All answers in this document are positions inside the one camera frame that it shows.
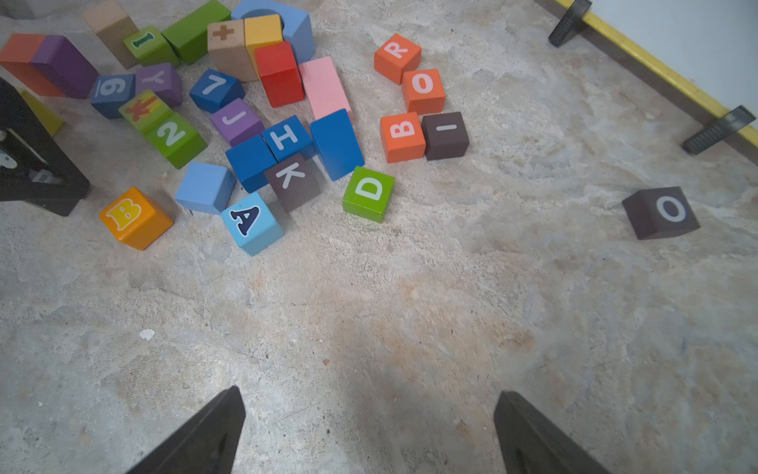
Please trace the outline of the red R block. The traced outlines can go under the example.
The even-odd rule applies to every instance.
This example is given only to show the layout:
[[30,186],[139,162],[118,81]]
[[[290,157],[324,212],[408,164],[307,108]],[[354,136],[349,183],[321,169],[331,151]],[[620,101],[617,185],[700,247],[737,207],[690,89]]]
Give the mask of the red R block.
[[374,54],[374,69],[396,84],[401,84],[407,71],[416,70],[422,59],[422,48],[395,34]]

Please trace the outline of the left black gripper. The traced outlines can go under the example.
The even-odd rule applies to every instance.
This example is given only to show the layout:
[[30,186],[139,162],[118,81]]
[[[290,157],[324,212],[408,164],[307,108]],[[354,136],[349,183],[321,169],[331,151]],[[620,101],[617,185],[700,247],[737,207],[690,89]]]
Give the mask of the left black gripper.
[[1,199],[67,216],[91,184],[38,120],[21,93],[1,81]]

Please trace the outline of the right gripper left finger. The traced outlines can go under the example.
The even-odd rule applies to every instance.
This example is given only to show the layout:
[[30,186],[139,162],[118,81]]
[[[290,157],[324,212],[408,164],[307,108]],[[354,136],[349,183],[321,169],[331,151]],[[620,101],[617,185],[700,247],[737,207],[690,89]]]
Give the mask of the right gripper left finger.
[[128,473],[231,473],[245,419],[240,389],[230,386]]

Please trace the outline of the light blue A block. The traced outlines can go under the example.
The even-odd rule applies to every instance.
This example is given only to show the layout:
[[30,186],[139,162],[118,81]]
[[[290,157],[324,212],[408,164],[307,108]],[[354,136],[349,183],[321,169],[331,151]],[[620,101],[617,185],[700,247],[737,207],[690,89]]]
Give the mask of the light blue A block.
[[225,209],[221,216],[236,244],[255,256],[280,240],[284,230],[258,192]]

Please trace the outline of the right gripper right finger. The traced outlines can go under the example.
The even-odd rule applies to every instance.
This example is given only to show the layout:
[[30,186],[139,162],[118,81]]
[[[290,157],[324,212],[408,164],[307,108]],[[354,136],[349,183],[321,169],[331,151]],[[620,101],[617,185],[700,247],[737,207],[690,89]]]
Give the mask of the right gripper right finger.
[[609,473],[515,391],[499,395],[493,422],[507,473]]

